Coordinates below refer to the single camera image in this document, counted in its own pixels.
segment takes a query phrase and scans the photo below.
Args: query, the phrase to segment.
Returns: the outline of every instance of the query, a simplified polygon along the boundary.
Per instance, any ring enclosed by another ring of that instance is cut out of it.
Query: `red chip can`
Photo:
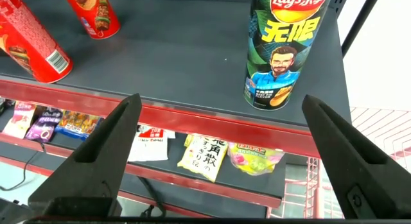
[[[21,0],[0,0],[0,48],[34,78],[53,83],[73,62]]]
[[[93,39],[105,39],[120,30],[109,0],[67,0]]]

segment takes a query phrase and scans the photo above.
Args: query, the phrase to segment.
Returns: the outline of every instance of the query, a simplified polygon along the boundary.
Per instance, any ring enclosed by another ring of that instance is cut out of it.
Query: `lay's logo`
[[[271,12],[279,22],[301,22],[314,15],[326,0],[270,0]]]

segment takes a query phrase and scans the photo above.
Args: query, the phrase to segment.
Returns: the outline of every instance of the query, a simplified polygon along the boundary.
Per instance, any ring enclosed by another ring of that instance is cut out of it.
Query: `green chip can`
[[[284,107],[330,0],[252,0],[244,96],[261,110]]]

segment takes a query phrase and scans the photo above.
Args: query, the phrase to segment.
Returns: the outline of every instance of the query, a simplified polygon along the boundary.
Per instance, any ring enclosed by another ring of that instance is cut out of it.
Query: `metal shelf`
[[[0,130],[6,126],[12,116],[13,109],[4,111],[0,116]],[[177,162],[181,160],[185,151],[183,145],[185,139],[185,134],[176,134],[176,139],[168,141],[168,160],[131,162],[128,163],[126,173],[268,207],[279,207],[284,196],[286,157],[275,166],[273,173],[254,177],[236,169],[229,157],[225,156],[216,182],[212,183],[202,175],[177,167]],[[0,134],[0,142],[41,151],[40,145],[36,142],[5,134]],[[51,142],[46,145],[46,150],[49,154],[68,157],[81,143],[79,139],[55,133]]]
[[[144,99],[142,123],[314,157],[301,111],[305,94],[349,120],[334,10],[324,17],[287,106],[267,112],[243,98],[249,3],[110,0],[121,30],[92,40],[66,0],[25,1],[74,69],[58,83],[43,85],[11,58],[0,57],[0,79],[9,81],[0,83],[2,96],[60,108],[75,104],[74,110],[90,114],[101,105],[96,115],[106,116],[121,98],[138,92]]]
[[[0,142],[0,155],[2,156],[0,157],[0,161],[5,163],[12,163],[13,161],[10,161],[10,159],[17,162],[26,162],[34,153],[34,150]],[[41,156],[36,157],[36,159],[31,162],[31,165],[54,171],[61,165],[61,163],[63,163],[63,161],[64,158],[62,157],[42,154]],[[161,195],[164,203],[205,216],[216,218],[265,218],[267,216],[268,209],[260,205],[158,181],[150,180],[150,183]],[[123,193],[130,194],[126,195],[130,198],[132,195],[137,195],[150,199],[150,194],[134,175],[125,173],[120,190]]]

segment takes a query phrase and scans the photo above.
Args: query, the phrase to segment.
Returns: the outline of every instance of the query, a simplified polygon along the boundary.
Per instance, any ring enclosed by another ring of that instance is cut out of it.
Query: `potato chip can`
[[[56,82],[73,62],[21,0],[0,0],[0,48],[33,77]]]
[[[284,107],[330,0],[252,0],[244,96],[261,110]]]
[[[120,30],[109,0],[67,0],[93,39],[105,39]]]

